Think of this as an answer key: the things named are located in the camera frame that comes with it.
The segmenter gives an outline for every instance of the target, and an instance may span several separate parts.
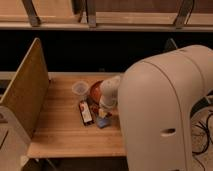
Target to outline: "wooden tabletop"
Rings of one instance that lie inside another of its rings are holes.
[[[117,112],[111,126],[84,126],[72,85],[92,85],[106,75],[66,75],[51,79],[37,128],[28,149],[30,158],[125,156]]]

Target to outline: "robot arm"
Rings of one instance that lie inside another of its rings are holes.
[[[117,89],[129,170],[192,171],[191,114],[213,90],[213,51],[194,45],[135,63],[102,83],[102,107],[116,105]]]
[[[101,98],[99,105],[104,111],[109,111],[117,105],[117,93],[121,76],[117,75],[104,80],[100,85]]]

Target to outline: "dark background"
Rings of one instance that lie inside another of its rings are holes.
[[[35,37],[42,41],[49,71],[123,72],[162,53],[168,38],[179,48],[201,44],[213,49],[213,33],[0,30],[0,71],[15,71]]]

